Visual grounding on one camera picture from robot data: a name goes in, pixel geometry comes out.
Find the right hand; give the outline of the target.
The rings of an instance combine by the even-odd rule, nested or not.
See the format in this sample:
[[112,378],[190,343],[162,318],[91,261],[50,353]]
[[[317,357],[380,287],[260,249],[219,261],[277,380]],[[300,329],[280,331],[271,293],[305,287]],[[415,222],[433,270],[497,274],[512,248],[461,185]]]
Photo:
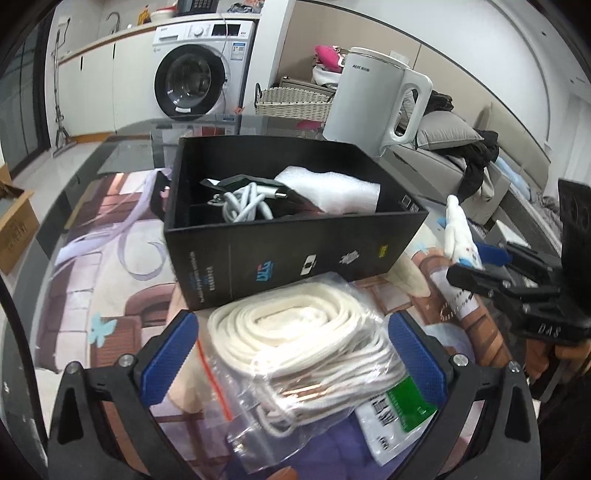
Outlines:
[[526,372],[534,380],[538,379],[549,367],[549,352],[567,364],[564,378],[570,380],[575,375],[585,375],[590,369],[590,340],[577,346],[554,346],[544,342],[526,340]]

